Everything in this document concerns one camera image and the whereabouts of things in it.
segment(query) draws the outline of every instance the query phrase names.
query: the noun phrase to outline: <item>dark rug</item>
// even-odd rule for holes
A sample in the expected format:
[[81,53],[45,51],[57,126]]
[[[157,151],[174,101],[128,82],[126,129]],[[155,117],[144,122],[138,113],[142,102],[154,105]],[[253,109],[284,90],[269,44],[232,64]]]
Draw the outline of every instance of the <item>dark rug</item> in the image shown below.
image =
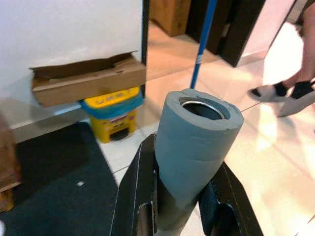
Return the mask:
[[17,145],[23,183],[5,236],[107,236],[118,187],[86,123]]

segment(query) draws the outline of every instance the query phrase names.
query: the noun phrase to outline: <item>gray foam pipe insulation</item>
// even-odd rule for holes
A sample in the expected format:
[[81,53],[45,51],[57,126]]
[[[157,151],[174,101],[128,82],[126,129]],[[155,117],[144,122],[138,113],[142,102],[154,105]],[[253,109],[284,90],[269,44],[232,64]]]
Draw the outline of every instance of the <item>gray foam pipe insulation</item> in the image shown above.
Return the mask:
[[223,163],[243,122],[238,108],[209,94],[185,89],[167,95],[155,146],[155,236],[181,234],[199,193]]

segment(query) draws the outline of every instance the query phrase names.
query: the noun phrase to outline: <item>blue broom handle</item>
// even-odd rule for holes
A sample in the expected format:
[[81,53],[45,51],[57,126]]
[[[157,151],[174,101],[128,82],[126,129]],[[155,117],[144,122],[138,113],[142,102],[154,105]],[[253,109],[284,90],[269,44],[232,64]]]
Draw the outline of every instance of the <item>blue broom handle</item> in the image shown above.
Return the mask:
[[198,55],[197,55],[197,59],[196,59],[196,63],[195,63],[195,69],[193,71],[192,80],[191,80],[191,84],[190,84],[191,89],[195,88],[198,72],[200,69],[202,54],[203,54],[203,51],[205,50],[205,47],[206,47],[206,44],[208,41],[208,37],[209,37],[211,25],[212,25],[212,20],[213,20],[213,15],[215,13],[216,6],[217,6],[217,0],[209,0],[205,21],[203,23],[200,46],[199,46],[199,51],[198,51]]

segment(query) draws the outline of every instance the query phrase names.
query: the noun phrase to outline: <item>yellow trash bin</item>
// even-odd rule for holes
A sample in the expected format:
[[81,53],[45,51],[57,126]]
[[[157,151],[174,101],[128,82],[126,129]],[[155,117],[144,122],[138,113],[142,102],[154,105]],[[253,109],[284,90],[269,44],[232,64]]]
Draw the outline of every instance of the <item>yellow trash bin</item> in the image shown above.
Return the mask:
[[96,137],[103,143],[119,140],[136,128],[135,108],[143,103],[139,87],[79,101],[91,119]]

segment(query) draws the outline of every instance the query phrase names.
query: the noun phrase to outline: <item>black sock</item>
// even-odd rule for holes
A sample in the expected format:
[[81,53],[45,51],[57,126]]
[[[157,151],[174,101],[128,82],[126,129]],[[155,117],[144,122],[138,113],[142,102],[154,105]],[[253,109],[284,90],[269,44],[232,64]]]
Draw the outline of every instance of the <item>black sock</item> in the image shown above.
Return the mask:
[[281,82],[274,85],[276,89],[276,94],[280,97],[286,96],[287,88],[284,86],[284,84]]
[[303,97],[304,95],[313,91],[314,89],[312,88],[310,81],[298,82],[295,84],[295,88],[291,94],[291,97],[299,99],[300,97]]

